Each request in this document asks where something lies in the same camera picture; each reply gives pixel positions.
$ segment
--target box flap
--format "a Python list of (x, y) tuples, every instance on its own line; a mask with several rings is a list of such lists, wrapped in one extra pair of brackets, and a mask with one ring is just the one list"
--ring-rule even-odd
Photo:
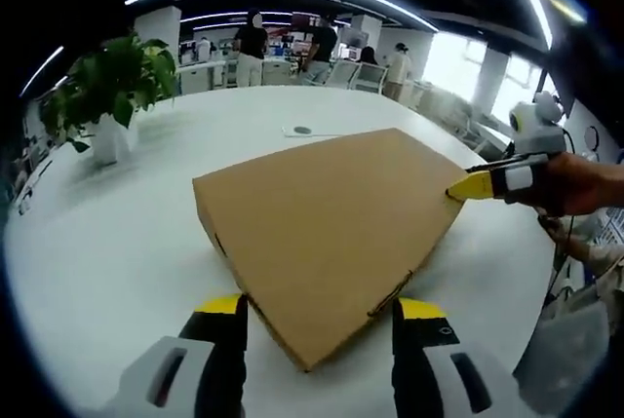
[(237, 282), (311, 369), (422, 264), (461, 209), (445, 189), (463, 174), (385, 130), (260, 157), (193, 186)]

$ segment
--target round white table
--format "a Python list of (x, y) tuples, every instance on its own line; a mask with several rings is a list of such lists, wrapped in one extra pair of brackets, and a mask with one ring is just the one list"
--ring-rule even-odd
[[(177, 335), (208, 297), (237, 292), (200, 225), (191, 178), (331, 135), (398, 128), (461, 167), (482, 159), (384, 96), (256, 87), (182, 96), (138, 118), (133, 158), (97, 169), (65, 145), (7, 226), (8, 274), (35, 355), (73, 407), (99, 407), (123, 369)], [(306, 126), (318, 136), (288, 136)], [(404, 295), (437, 303), (463, 342), (510, 372), (537, 321), (552, 245), (535, 212), (468, 202)], [(249, 416), (394, 416), (391, 320), (333, 361), (299, 372), (251, 311)]]

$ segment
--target white pillar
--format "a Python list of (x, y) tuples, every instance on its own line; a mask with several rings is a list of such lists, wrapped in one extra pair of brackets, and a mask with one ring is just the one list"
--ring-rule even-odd
[(509, 62), (509, 56), (487, 47), (472, 100), (475, 108), (484, 114), (490, 114), (494, 107), (498, 91), (505, 78), (507, 62)]
[(368, 46), (377, 49), (379, 34), (381, 33), (381, 20), (369, 16), (355, 16), (351, 19), (351, 26), (356, 30), (369, 34)]
[(179, 21), (182, 12), (174, 6), (150, 12), (135, 19), (135, 30), (142, 41), (152, 38), (163, 40), (169, 45), (169, 51), (177, 65), (179, 50)]

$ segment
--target cable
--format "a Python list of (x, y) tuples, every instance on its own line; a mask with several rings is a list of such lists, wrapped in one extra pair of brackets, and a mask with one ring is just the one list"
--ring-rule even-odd
[[(562, 129), (564, 130), (564, 135), (569, 140), (569, 145), (570, 145), (570, 148), (572, 149), (572, 153), (574, 155), (576, 155), (576, 147), (574, 147), (574, 140), (572, 139), (572, 136), (570, 135), (570, 133), (567, 130), (565, 130), (564, 128), (562, 128)], [(567, 237), (565, 238), (565, 247), (569, 247), (569, 242), (570, 242), (570, 239), (572, 238), (572, 229), (574, 228), (574, 218), (575, 217), (573, 215), (572, 218), (569, 221), (569, 228), (567, 230)], [(559, 253), (559, 249), (560, 249), (560, 244), (559, 243), (555, 243), (555, 253), (553, 254), (553, 265), (557, 261), (557, 254)], [(557, 281), (557, 279), (559, 278), (559, 275), (561, 274), (562, 270), (564, 269), (564, 265), (566, 264), (566, 259), (569, 257), (569, 254), (567, 252), (563, 251), (561, 256), (562, 256), (562, 259), (564, 260), (564, 263), (562, 264), (560, 269), (555, 274), (555, 277), (553, 278), (553, 281), (550, 282), (550, 286), (548, 286), (548, 291), (546, 291), (547, 293), (550, 293), (551, 289), (553, 289), (553, 286), (555, 285), (555, 282)], [(567, 264), (567, 277), (568, 278), (569, 278), (570, 273), (571, 273), (570, 271), (571, 271), (571, 264)]]

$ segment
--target person in white shirt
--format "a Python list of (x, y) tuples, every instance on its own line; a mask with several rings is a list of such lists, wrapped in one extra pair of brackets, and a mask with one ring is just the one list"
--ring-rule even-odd
[(202, 37), (201, 41), (197, 43), (197, 60), (200, 62), (207, 62), (211, 56), (211, 42)]
[(390, 55), (386, 65), (388, 74), (383, 94), (395, 101), (399, 101), (403, 84), (411, 72), (411, 59), (408, 56), (408, 47), (403, 43), (397, 43), (395, 53)]

